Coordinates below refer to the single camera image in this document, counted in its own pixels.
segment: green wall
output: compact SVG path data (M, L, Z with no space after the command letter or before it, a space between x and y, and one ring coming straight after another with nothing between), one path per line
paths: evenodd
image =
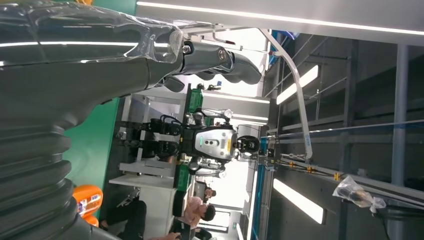
M137 0L94 0L93 5L129 15L135 15Z
M92 184L103 189L118 104L115 98L98 105L84 123L65 132L72 139L71 148L63 154L72 164L66 177L77 186Z

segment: bolt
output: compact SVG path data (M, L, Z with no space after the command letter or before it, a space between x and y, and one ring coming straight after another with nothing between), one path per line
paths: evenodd
M189 54L192 52L192 48L189 45L182 46L182 53L183 54Z
M219 50L218 54L219 54L219 59L221 59L221 60L224 60L224 59L227 58L227 55L226 55L224 49Z

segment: orange container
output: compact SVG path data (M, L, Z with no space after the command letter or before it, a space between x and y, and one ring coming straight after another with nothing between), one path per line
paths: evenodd
M86 217L83 218L87 223L99 227L99 220L93 216L93 215L88 215Z
M96 185L81 185L73 190L72 195L78 203L78 213L84 219L95 213L103 201L103 192Z

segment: plastic bag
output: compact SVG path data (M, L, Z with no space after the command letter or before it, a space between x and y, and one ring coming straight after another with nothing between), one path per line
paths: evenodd
M333 196L349 200L360 208L369 208L371 212L376 213L376 209L386 207L386 202L379 197L373 197L358 185L351 176L347 176L335 188Z
M183 40L175 25L75 2L0 2L0 67L57 62L174 63Z

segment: robot chest panel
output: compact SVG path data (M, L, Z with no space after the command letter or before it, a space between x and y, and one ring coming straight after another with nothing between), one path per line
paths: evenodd
M231 159L234 153L234 141L237 132L233 129L214 129L199 132L195 136L194 148L218 159Z

